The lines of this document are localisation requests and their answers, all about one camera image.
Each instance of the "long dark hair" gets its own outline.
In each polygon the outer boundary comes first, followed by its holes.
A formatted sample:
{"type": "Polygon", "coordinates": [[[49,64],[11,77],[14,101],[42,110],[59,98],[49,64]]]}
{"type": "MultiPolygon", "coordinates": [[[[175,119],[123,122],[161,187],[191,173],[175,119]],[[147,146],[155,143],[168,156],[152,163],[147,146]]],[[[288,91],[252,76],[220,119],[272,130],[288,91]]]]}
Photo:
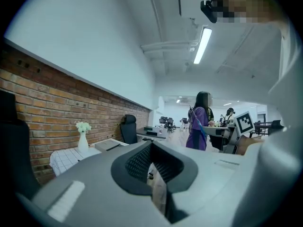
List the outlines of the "long dark hair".
{"type": "Polygon", "coordinates": [[[226,111],[226,116],[228,116],[228,115],[230,114],[230,112],[235,113],[234,110],[233,110],[233,108],[229,108],[229,109],[227,109],[227,111],[226,111]]]}
{"type": "MultiPolygon", "coordinates": [[[[197,97],[196,97],[196,103],[195,103],[195,107],[193,108],[193,110],[195,110],[195,108],[197,107],[202,107],[205,109],[205,112],[207,114],[207,118],[208,118],[208,95],[209,93],[207,92],[199,92],[197,94],[197,97]]],[[[188,111],[188,118],[190,119],[191,117],[191,110],[188,111]]]]}

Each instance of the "red brick wall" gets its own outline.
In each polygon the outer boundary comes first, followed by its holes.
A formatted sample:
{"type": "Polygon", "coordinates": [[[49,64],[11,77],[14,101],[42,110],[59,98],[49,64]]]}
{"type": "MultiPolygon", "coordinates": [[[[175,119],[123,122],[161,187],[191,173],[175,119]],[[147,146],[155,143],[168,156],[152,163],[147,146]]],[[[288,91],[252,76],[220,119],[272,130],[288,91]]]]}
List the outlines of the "red brick wall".
{"type": "Polygon", "coordinates": [[[136,116],[138,128],[148,123],[148,109],[69,77],[7,45],[1,53],[0,88],[16,95],[18,118],[30,128],[30,158],[41,184],[54,178],[49,166],[51,153],[77,146],[76,122],[92,126],[87,134],[89,144],[108,138],[122,141],[119,125],[125,114],[136,116]]]}

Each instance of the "checkered tablecloth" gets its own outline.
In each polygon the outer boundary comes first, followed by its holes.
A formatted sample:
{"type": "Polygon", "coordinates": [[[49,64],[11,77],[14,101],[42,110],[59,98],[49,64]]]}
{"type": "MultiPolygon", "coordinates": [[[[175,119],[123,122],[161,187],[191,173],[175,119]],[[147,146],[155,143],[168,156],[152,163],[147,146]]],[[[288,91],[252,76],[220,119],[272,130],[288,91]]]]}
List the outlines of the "checkered tablecloth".
{"type": "Polygon", "coordinates": [[[55,172],[56,176],[58,176],[73,165],[77,164],[78,160],[83,160],[100,153],[101,152],[95,148],[89,148],[85,153],[78,151],[78,148],[56,150],[51,154],[49,165],[55,172]]]}

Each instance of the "fluorescent light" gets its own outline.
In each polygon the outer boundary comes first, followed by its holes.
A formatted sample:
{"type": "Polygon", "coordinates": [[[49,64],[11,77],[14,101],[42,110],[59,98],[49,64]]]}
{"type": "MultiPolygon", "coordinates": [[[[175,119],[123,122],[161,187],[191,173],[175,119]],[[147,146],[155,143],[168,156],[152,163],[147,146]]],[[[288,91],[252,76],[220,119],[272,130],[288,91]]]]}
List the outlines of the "fluorescent light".
{"type": "Polygon", "coordinates": [[[209,29],[209,28],[203,29],[202,39],[200,41],[199,49],[197,51],[196,58],[194,60],[194,64],[200,63],[211,34],[212,34],[211,29],[209,29]]]}

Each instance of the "ceiling pipe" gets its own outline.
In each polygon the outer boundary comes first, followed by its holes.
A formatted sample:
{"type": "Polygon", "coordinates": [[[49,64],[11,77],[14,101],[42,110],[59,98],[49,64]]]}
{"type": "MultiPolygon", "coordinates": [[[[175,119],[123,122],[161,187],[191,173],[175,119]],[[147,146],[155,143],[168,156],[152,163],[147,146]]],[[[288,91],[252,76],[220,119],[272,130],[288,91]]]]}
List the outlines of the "ceiling pipe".
{"type": "Polygon", "coordinates": [[[143,51],[144,54],[151,54],[151,53],[156,53],[156,52],[169,52],[169,51],[179,51],[179,50],[184,50],[184,49],[189,49],[189,48],[171,48],[171,49],[155,49],[155,50],[149,50],[149,51],[143,51]]]}
{"type": "Polygon", "coordinates": [[[166,41],[166,42],[158,42],[152,44],[145,44],[142,45],[141,48],[149,48],[149,47],[158,47],[158,46],[180,46],[180,45],[187,45],[187,46],[196,46],[197,42],[195,41],[166,41]]]}
{"type": "Polygon", "coordinates": [[[151,62],[157,62],[157,61],[190,61],[190,60],[187,60],[187,59],[164,59],[164,58],[151,58],[150,60],[151,62]]]}
{"type": "Polygon", "coordinates": [[[161,24],[160,24],[159,15],[158,15],[158,12],[157,12],[155,1],[151,0],[151,4],[152,4],[153,12],[154,12],[155,17],[156,17],[156,22],[157,22],[157,27],[158,27],[158,32],[159,32],[160,40],[162,41],[163,37],[162,37],[162,31],[161,31],[161,24]]]}

